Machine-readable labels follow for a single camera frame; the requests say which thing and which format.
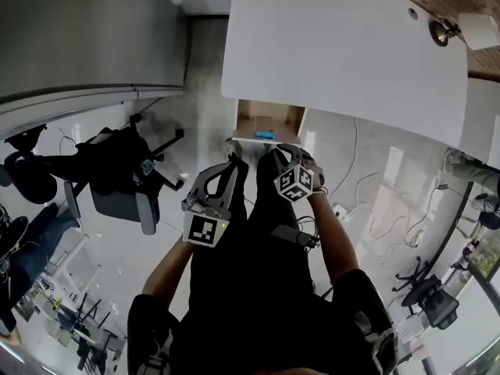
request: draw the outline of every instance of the floor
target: floor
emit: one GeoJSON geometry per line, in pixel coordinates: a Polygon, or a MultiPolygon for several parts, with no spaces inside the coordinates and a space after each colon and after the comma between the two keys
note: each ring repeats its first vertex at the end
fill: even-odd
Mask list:
{"type": "MultiPolygon", "coordinates": [[[[80,260],[73,272],[83,282],[90,278],[97,265],[102,266],[90,292],[94,298],[103,300],[102,307],[112,312],[112,321],[123,332],[126,331],[127,314],[134,296],[141,292],[155,265],[181,235],[183,213],[180,201],[200,171],[223,161],[223,142],[231,136],[234,123],[234,100],[220,94],[226,31],[226,20],[195,21],[186,94],[165,98],[143,112],[144,121],[139,131],[151,148],[171,138],[175,126],[185,129],[185,138],[168,148],[165,162],[158,164],[158,169],[168,178],[175,180],[181,175],[186,184],[177,193],[163,188],[159,197],[162,219],[156,235],[144,236],[136,223],[98,214],[88,189],[79,197],[82,222],[90,241],[81,253],[83,261],[80,260]],[[87,273],[83,273],[85,266],[91,269],[87,273]]],[[[142,110],[147,103],[126,103],[50,123],[41,135],[38,153],[57,155],[60,146],[62,154],[71,154],[73,143],[61,140],[63,133],[77,141],[85,141],[103,127],[122,127],[130,113],[142,110]]],[[[450,190],[432,193],[441,183],[449,184],[459,193],[466,187],[464,182],[441,173],[447,146],[365,120],[357,121],[356,131],[352,117],[316,110],[309,111],[302,143],[323,167],[330,192],[345,177],[355,154],[351,173],[333,197],[330,196],[330,201],[347,210],[355,208],[343,220],[345,229],[355,246],[360,266],[369,274],[388,305],[396,297],[391,291],[398,285],[395,273],[413,270],[418,255],[429,259],[434,254],[462,200],[450,190]],[[408,222],[410,225],[417,223],[427,210],[425,220],[411,229],[403,240],[408,222]]],[[[256,196],[254,155],[257,148],[257,145],[244,145],[245,158],[251,163],[245,185],[245,194],[250,201],[246,202],[248,213],[256,196]]],[[[3,160],[11,151],[9,145],[1,144],[0,159],[3,160]]],[[[56,201],[63,201],[62,190],[59,190],[56,201]]],[[[0,188],[0,202],[11,216],[32,218],[40,209],[23,200],[13,186],[0,188]]],[[[295,211],[297,217],[312,214],[307,202],[297,203],[295,211]]],[[[305,230],[311,230],[308,225],[311,224],[306,224],[305,230]]],[[[65,237],[56,255],[62,254],[71,243],[75,243],[74,237],[65,237]]],[[[309,266],[316,293],[321,295],[330,284],[320,248],[309,253],[309,266]]],[[[188,282],[187,268],[171,305],[177,317],[182,317],[188,309],[188,282]]]]}

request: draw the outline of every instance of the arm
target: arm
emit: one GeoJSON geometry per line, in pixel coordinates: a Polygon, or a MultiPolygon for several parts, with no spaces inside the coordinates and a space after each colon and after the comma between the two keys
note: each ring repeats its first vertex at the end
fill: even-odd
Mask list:
{"type": "Polygon", "coordinates": [[[188,264],[195,246],[183,241],[182,236],[166,253],[146,280],[142,293],[151,295],[161,301],[168,309],[172,302],[184,268],[188,264]]]}
{"type": "Polygon", "coordinates": [[[327,196],[315,193],[310,195],[308,200],[320,233],[325,266],[333,283],[340,275],[358,269],[358,260],[348,235],[328,203],[327,196]]]}

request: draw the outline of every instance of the light fixture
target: light fixture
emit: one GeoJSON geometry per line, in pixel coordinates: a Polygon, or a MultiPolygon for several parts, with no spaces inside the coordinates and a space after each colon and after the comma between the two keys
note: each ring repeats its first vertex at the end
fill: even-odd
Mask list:
{"type": "Polygon", "coordinates": [[[475,363],[485,352],[487,352],[490,348],[493,347],[493,345],[500,340],[500,336],[498,336],[496,339],[493,340],[492,343],[490,343],[488,346],[486,346],[478,355],[476,355],[473,359],[471,359],[467,364],[467,366],[470,366],[471,364],[475,363]]]}
{"type": "Polygon", "coordinates": [[[41,368],[43,368],[45,371],[47,371],[48,373],[51,373],[52,375],[58,375],[57,373],[55,373],[54,371],[50,370],[49,368],[47,368],[46,366],[41,366],[41,368]]]}
{"type": "Polygon", "coordinates": [[[17,361],[20,361],[21,363],[25,364],[23,358],[14,352],[8,345],[6,345],[3,341],[0,341],[0,346],[2,346],[12,357],[14,357],[17,361]]]}
{"type": "Polygon", "coordinates": [[[500,45],[500,31],[492,16],[484,14],[459,14],[459,23],[452,24],[446,19],[429,22],[429,31],[436,45],[445,47],[448,40],[462,35],[472,50],[500,45]]]}

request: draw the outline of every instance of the black shirt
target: black shirt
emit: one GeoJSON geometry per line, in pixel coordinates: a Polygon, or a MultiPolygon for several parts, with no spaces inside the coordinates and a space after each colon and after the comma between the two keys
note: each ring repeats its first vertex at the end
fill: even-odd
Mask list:
{"type": "Polygon", "coordinates": [[[179,322],[149,295],[128,318],[130,374],[250,374],[310,368],[321,373],[390,373],[395,335],[367,275],[353,270],[317,295],[214,301],[179,322]]]}

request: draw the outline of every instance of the black office chair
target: black office chair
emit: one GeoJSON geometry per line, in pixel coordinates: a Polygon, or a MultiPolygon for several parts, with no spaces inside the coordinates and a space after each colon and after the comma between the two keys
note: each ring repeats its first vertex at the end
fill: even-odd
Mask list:
{"type": "Polygon", "coordinates": [[[412,316],[415,315],[412,306],[418,304],[427,315],[429,324],[444,330],[458,318],[456,309],[459,302],[446,293],[441,281],[435,275],[425,279],[429,263],[425,262],[423,268],[420,269],[420,257],[417,257],[416,260],[417,265],[412,275],[401,277],[398,273],[396,274],[396,278],[406,282],[401,287],[393,287],[392,291],[400,291],[411,285],[412,290],[405,296],[401,305],[408,307],[410,316],[412,316]]]}
{"type": "Polygon", "coordinates": [[[154,169],[154,161],[163,161],[161,152],[184,137],[176,130],[175,138],[156,150],[149,150],[137,132],[139,114],[130,117],[130,126],[121,130],[104,128],[77,153],[67,156],[34,155],[44,126],[36,127],[6,140],[19,151],[5,159],[2,179],[11,180],[21,195],[35,204],[51,201],[57,192],[54,177],[65,181],[64,191],[72,214],[80,218],[77,196],[90,184],[97,211],[103,215],[141,223],[144,234],[154,234],[159,222],[158,196],[163,185],[178,191],[175,184],[154,169]]]}

